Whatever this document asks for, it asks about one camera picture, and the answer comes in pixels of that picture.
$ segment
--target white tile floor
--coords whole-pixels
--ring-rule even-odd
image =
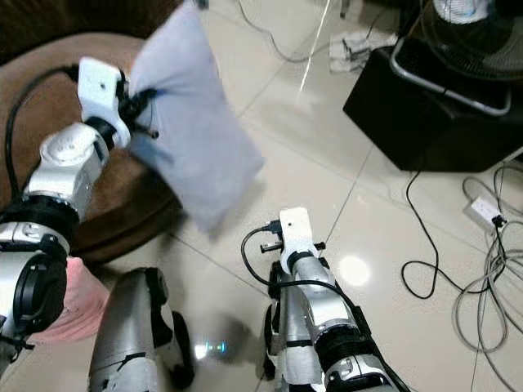
[[[256,369],[269,299],[244,269],[239,244],[247,231],[276,217],[280,209],[299,205],[309,209],[315,238],[327,240],[324,255],[342,288],[362,305],[383,354],[409,385],[420,392],[506,390],[485,358],[456,337],[450,313],[456,291],[440,281],[432,299],[419,301],[401,284],[405,261],[432,262],[433,253],[406,203],[410,174],[397,170],[342,112],[357,77],[330,74],[323,52],[312,61],[301,87],[306,65],[285,64],[269,40],[244,23],[235,0],[210,3],[202,21],[227,95],[267,164],[210,238],[185,221],[108,266],[109,272],[160,266],[170,287],[170,305],[186,316],[194,344],[225,340],[232,348],[226,358],[200,361],[190,390],[270,390],[270,382],[259,381]],[[244,0],[246,12],[274,31],[283,50],[296,55],[310,50],[325,3]],[[343,21],[337,17],[339,1],[331,3],[320,44],[331,33],[366,26],[380,10],[353,0]],[[391,13],[379,25],[393,21]],[[413,188],[413,200],[440,249],[442,267],[461,284],[481,274],[488,247],[482,229],[462,214],[467,204],[461,191],[464,176],[422,174]],[[489,179],[490,173],[480,177]],[[522,186],[517,180],[511,184],[512,191]],[[519,193],[511,197],[523,203]],[[253,249],[250,254],[267,274],[272,259],[255,255]],[[369,280],[359,286],[351,276],[355,259],[369,268]],[[413,277],[420,290],[428,287],[425,270]],[[520,287],[505,283],[504,295],[521,295]],[[462,316],[471,339],[473,305],[473,300],[466,301]],[[494,316],[485,316],[484,325],[488,333],[497,333]],[[2,391],[36,385],[42,392],[85,390],[92,345],[90,339],[35,351],[4,378]],[[519,389],[521,347],[521,336],[511,333],[509,343],[494,356]]]

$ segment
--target brown round cushion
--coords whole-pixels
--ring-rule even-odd
[[[84,33],[34,49],[0,67],[0,160],[4,162],[5,124],[14,99],[47,69],[91,56],[128,74],[143,40],[113,33]],[[20,184],[39,162],[43,140],[80,120],[76,84],[56,75],[38,87],[20,110],[13,138],[13,160]],[[11,197],[5,165],[0,165],[0,207]],[[171,190],[125,150],[111,152],[96,182],[91,206],[71,243],[73,256],[87,263],[110,261],[153,238],[172,222],[179,208]]]

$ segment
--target white bracket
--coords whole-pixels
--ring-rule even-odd
[[[82,120],[98,117],[111,124],[116,133],[114,146],[123,148],[131,141],[131,132],[118,113],[118,83],[120,70],[102,61],[83,57],[78,74],[78,98],[82,105]]]
[[[320,253],[312,240],[311,222],[304,207],[291,208],[279,213],[284,251],[281,253],[281,266],[287,274],[291,274],[288,267],[288,258],[294,253],[310,252],[314,257]]]

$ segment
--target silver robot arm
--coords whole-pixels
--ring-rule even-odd
[[[27,337],[63,310],[73,230],[86,215],[110,150],[127,145],[130,127],[154,93],[130,98],[119,69],[81,59],[83,122],[43,142],[41,162],[23,194],[0,215],[0,376],[28,348]]]
[[[267,313],[265,333],[267,353],[278,371],[277,390],[291,390],[291,385],[314,385],[311,390],[318,390],[323,379],[322,388],[328,392],[408,392],[381,356],[361,308],[346,298],[320,258],[318,250],[324,244],[314,244],[306,209],[284,210],[276,222],[271,222],[272,231],[279,241],[261,249],[282,251],[271,271],[275,303]],[[312,284],[279,289],[281,283],[303,281],[327,283],[337,292]]]
[[[194,370],[189,333],[181,314],[165,306],[167,300],[159,269],[135,269],[120,278],[96,337],[90,392],[159,392],[165,390],[164,380],[177,390],[190,385]],[[168,375],[157,367],[158,357]]]

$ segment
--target pink cloth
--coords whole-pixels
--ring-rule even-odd
[[[45,331],[28,340],[33,345],[79,341],[98,332],[109,290],[83,265],[82,259],[67,259],[67,289],[64,310]]]

